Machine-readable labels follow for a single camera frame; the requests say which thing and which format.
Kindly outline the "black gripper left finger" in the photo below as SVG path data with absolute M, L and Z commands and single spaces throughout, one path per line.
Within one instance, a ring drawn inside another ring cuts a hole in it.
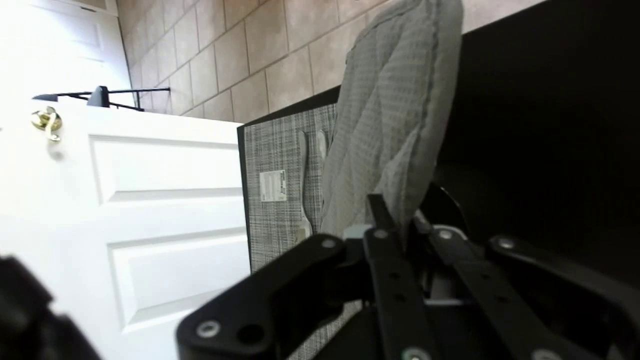
M 340 239 L 315 234 L 253 273 L 179 325 L 179 360 L 285 360 L 343 310 L 327 276 L 344 257 Z

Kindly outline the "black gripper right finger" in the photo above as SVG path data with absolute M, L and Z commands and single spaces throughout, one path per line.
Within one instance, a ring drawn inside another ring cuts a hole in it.
M 502 269 L 542 325 L 598 360 L 640 360 L 640 291 L 512 236 L 486 257 Z

